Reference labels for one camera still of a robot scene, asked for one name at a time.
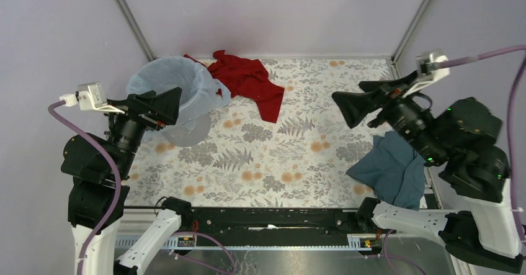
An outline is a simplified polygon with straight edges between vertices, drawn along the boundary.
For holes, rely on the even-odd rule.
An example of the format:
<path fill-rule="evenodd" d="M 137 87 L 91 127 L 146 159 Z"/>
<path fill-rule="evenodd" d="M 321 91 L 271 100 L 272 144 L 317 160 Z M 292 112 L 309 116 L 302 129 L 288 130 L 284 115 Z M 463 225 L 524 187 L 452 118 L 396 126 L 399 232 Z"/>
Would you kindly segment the light blue plastic trash bag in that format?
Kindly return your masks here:
<path fill-rule="evenodd" d="M 194 129 L 198 118 L 231 102 L 231 91 L 213 78 L 206 66 L 183 56 L 167 56 L 149 62 L 131 76 L 125 91 L 127 94 L 154 91 L 160 95 L 175 88 L 182 89 L 179 116 L 174 126 L 161 130 L 165 136 L 181 128 Z"/>

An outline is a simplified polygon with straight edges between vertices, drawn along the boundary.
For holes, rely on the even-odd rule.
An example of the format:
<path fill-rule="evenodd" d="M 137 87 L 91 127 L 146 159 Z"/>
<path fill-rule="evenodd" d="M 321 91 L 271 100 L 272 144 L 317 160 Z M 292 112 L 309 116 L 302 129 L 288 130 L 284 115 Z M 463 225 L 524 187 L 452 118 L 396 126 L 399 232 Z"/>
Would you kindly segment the grey plastic trash bin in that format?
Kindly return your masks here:
<path fill-rule="evenodd" d="M 208 113 L 197 119 L 197 126 L 194 129 L 181 128 L 175 134 L 168 136 L 163 135 L 161 130 L 159 132 L 169 143 L 177 147 L 191 147 L 200 143 L 208 135 L 210 127 L 210 113 Z"/>

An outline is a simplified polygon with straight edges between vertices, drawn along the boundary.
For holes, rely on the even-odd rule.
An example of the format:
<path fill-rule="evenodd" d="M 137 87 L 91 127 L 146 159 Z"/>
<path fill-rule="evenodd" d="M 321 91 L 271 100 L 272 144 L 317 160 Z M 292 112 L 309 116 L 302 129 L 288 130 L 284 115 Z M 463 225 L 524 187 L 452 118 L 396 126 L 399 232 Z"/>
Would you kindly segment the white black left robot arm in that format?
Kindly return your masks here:
<path fill-rule="evenodd" d="M 123 255 L 114 255 L 130 190 L 124 180 L 145 132 L 176 123 L 181 94 L 180 88 L 174 88 L 108 100 L 100 83 L 88 83 L 48 108 L 53 117 L 74 131 L 63 149 L 61 171 L 73 177 L 68 222 L 75 243 L 76 274 L 143 274 L 175 232 L 185 232 L 193 225 L 190 202 L 165 197 L 144 234 Z M 58 106 L 103 113 L 109 125 L 105 137 L 73 125 L 56 112 Z"/>

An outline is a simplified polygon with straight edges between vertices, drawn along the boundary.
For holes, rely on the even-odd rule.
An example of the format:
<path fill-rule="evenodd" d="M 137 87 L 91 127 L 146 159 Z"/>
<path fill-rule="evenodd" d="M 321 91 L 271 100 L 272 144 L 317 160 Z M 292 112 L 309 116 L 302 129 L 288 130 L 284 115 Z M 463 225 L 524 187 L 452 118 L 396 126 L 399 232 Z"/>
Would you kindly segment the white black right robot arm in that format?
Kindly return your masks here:
<path fill-rule="evenodd" d="M 368 126 L 388 124 L 426 166 L 442 166 L 440 178 L 469 208 L 427 214 L 368 197 L 355 217 L 358 229 L 410 233 L 466 263 L 518 274 L 525 261 L 524 230 L 514 218 L 510 162 L 496 145 L 502 121 L 473 97 L 457 100 L 433 116 L 416 102 L 424 98 L 412 89 L 416 79 L 411 73 L 394 81 L 362 81 L 359 93 L 336 91 L 332 99 L 350 128 L 376 113 Z"/>

